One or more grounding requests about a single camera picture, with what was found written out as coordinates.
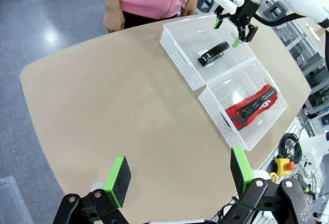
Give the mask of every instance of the table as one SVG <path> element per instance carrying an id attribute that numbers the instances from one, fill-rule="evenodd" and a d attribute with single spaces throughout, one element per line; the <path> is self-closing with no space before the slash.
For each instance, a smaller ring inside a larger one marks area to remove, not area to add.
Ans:
<path id="1" fill-rule="evenodd" d="M 159 44 L 167 22 L 89 40 L 21 73 L 38 139 L 65 193 L 86 195 L 126 155 L 132 180 L 122 212 L 131 223 L 211 218 L 236 192 L 230 148 L 197 99 L 202 88 L 190 89 Z M 310 88 L 272 29 L 253 23 L 260 28 L 250 46 L 288 104 L 247 153 L 256 169 Z"/>

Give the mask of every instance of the red pouch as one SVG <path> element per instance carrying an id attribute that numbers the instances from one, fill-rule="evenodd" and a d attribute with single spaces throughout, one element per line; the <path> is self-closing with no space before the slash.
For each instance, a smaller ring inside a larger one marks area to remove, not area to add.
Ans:
<path id="1" fill-rule="evenodd" d="M 249 125 L 261 112 L 272 107 L 277 99 L 277 90 L 270 84 L 267 84 L 255 95 L 230 106 L 225 111 L 236 129 L 241 130 Z"/>

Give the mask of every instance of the white bin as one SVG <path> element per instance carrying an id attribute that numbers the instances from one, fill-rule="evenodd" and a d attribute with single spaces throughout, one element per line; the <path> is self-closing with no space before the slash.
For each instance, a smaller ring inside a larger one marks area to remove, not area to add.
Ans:
<path id="1" fill-rule="evenodd" d="M 175 63 L 192 90 L 207 86 L 199 100 L 230 147 L 242 146 L 252 150 L 287 108 L 280 90 L 255 57 L 248 44 L 230 47 L 224 56 L 203 67 L 198 52 L 209 50 L 218 43 L 230 45 L 237 38 L 237 31 L 229 20 L 213 29 L 215 15 L 164 24 L 161 45 Z M 262 112 L 247 127 L 237 130 L 225 109 L 254 95 L 264 85 L 271 84 L 278 92 L 276 103 Z"/>

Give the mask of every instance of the blue floor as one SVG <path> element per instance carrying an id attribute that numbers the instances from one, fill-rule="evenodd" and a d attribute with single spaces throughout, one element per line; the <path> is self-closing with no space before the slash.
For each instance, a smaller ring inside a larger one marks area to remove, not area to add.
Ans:
<path id="1" fill-rule="evenodd" d="M 52 223 L 63 192 L 35 135 L 19 75 L 37 59 L 106 34 L 103 11 L 103 0 L 0 0 L 0 178 L 15 178 L 34 223 Z"/>

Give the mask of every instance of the clear plastic bin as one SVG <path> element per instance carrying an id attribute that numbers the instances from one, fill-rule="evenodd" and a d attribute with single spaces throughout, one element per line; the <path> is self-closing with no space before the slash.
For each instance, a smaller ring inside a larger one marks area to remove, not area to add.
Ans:
<path id="1" fill-rule="evenodd" d="M 221 58 L 205 67 L 200 64 L 200 52 L 223 41 L 232 45 L 237 38 L 237 29 L 229 20 L 224 20 L 219 29 L 213 29 L 215 23 L 216 15 L 207 14 L 164 24 L 160 43 L 192 90 L 207 86 L 199 99 L 228 145 L 250 151 L 282 115 L 287 104 L 247 43 L 230 47 Z M 266 84 L 278 92 L 275 105 L 238 131 L 225 109 L 253 96 Z"/>
<path id="2" fill-rule="evenodd" d="M 0 224 L 33 224 L 13 177 L 0 179 Z"/>

